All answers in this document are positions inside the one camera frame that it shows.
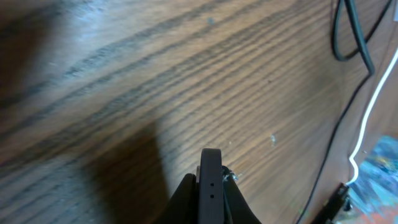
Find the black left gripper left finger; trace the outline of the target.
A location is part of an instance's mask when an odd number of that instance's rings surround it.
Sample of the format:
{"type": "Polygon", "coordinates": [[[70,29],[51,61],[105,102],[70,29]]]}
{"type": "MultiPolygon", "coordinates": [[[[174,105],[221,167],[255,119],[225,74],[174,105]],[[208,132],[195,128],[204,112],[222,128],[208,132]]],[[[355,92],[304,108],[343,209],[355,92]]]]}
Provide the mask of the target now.
{"type": "Polygon", "coordinates": [[[194,174],[186,174],[162,213],[157,217],[157,223],[196,223],[198,210],[196,186],[196,176],[194,174]]]}

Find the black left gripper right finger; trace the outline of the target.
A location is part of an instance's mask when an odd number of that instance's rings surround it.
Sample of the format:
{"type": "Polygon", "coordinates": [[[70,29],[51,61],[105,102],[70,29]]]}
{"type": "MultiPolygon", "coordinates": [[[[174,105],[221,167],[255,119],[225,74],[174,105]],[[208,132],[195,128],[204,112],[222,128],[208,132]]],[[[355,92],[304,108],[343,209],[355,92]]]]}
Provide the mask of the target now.
{"type": "Polygon", "coordinates": [[[249,208],[241,191],[234,181],[234,174],[226,166],[222,167],[224,223],[261,224],[249,208]]]}

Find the blue Samsung Galaxy smartphone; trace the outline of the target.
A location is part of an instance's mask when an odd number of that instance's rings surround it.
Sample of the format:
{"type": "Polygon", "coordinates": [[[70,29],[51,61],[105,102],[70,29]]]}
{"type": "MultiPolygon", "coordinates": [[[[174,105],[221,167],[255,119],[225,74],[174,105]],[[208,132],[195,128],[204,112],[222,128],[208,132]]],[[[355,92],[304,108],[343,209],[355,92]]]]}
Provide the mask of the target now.
{"type": "Polygon", "coordinates": [[[201,152],[197,223],[224,223],[223,168],[219,149],[201,152]]]}

